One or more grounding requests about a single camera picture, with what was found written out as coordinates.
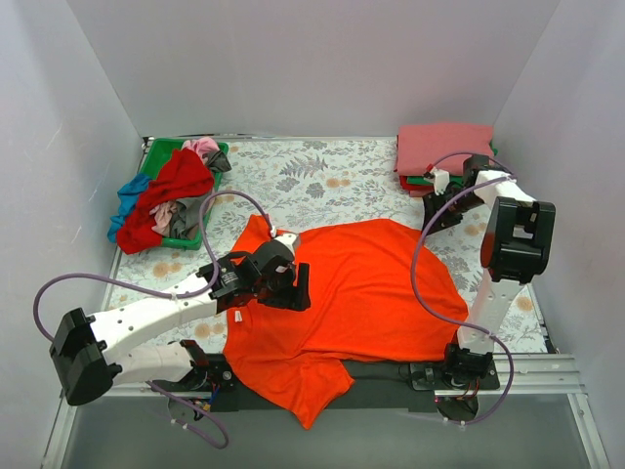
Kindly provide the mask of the orange t shirt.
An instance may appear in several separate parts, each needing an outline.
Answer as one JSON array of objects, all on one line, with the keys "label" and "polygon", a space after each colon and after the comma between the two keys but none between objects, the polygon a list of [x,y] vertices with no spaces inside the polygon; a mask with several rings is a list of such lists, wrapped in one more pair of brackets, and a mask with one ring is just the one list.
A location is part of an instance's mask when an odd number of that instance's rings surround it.
[{"label": "orange t shirt", "polygon": [[311,306],[230,309],[224,354],[234,374],[311,429],[354,384],[345,360],[441,360],[468,307],[440,259],[414,251],[419,237],[390,219],[301,233]]}]

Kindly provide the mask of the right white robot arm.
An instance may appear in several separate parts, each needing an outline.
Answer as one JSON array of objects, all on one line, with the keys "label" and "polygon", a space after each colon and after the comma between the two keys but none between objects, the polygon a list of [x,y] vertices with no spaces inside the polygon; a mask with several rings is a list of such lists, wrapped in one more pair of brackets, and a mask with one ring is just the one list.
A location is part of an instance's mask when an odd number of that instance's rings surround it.
[{"label": "right white robot arm", "polygon": [[466,212],[485,205],[490,216],[480,245],[483,269],[477,296],[439,362],[410,366],[417,390],[496,389],[493,362],[495,337],[512,301],[548,265],[556,207],[524,192],[516,177],[486,154],[463,162],[459,183],[438,163],[429,165],[426,180],[433,191],[424,199],[422,237],[457,226]]}]

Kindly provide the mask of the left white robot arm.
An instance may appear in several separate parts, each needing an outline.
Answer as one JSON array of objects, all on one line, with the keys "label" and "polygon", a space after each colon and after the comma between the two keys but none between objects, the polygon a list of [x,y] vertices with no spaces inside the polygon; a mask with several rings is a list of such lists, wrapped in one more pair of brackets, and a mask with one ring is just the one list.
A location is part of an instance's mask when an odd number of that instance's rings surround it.
[{"label": "left white robot arm", "polygon": [[54,335],[51,359],[69,405],[85,405],[112,387],[159,381],[200,389],[217,372],[192,340],[151,346],[180,325],[239,310],[257,300],[303,312],[310,304],[307,263],[296,263],[300,238],[280,234],[254,252],[233,252],[173,287],[116,310],[66,313]]}]

